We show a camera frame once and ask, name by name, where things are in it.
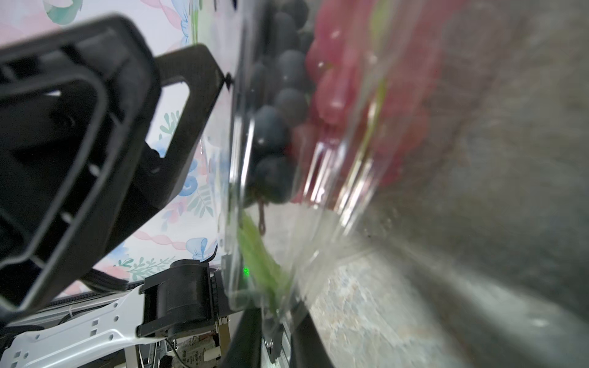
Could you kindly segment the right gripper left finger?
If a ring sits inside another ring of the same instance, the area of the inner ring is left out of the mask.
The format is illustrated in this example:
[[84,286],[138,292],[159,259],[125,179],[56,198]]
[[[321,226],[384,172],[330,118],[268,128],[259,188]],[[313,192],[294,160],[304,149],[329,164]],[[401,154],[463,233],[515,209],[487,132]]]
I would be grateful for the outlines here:
[[221,368],[260,368],[262,352],[262,312],[259,308],[243,311]]

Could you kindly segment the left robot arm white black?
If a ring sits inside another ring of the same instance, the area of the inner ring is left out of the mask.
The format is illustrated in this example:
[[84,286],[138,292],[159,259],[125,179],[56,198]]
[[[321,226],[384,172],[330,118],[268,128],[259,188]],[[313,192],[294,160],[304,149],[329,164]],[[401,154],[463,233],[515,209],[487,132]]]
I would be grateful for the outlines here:
[[204,45],[154,57],[111,15],[1,50],[1,365],[79,367],[176,324],[165,274],[95,265],[183,189],[224,84]]

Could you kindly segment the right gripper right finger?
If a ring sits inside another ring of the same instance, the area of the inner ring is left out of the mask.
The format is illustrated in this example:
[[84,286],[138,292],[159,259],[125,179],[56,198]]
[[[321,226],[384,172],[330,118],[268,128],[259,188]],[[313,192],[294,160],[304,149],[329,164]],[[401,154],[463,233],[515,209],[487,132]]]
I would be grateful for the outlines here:
[[290,367],[334,368],[309,313],[291,333]]

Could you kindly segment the pink red grape bunch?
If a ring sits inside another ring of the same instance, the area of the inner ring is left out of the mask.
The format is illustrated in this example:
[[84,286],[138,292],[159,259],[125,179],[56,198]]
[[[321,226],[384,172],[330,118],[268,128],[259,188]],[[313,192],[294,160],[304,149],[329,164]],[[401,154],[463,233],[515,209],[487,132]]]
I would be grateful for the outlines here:
[[420,13],[407,10],[402,1],[325,1],[314,23],[305,67],[316,91],[311,98],[309,122],[322,128],[326,136],[342,133],[343,125],[360,100],[360,87],[373,66],[371,58],[391,30],[392,16],[409,22],[400,36],[401,56],[380,79],[370,99],[362,104],[360,130],[368,130],[372,114],[388,124],[387,134],[375,150],[384,155],[391,144],[396,152],[380,183],[396,182],[403,161],[422,144],[429,127],[429,112],[424,101],[434,91],[440,76],[443,52],[440,40],[452,17],[466,6],[465,1],[417,1]]

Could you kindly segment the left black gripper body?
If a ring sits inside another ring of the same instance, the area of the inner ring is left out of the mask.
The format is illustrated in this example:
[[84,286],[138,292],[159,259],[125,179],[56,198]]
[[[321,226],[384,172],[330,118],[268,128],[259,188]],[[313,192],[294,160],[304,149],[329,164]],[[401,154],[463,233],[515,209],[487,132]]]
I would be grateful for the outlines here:
[[51,302],[105,255],[160,77],[112,15],[1,50],[1,319]]

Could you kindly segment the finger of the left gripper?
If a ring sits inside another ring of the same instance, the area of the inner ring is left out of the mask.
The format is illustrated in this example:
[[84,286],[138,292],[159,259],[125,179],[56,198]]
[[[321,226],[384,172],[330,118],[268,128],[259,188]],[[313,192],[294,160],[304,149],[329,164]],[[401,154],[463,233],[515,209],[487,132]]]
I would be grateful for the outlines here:
[[183,189],[196,147],[220,95],[225,76],[210,50],[195,44],[156,58],[161,85],[190,90],[165,156],[144,144],[133,182],[107,241],[106,254],[164,209]]

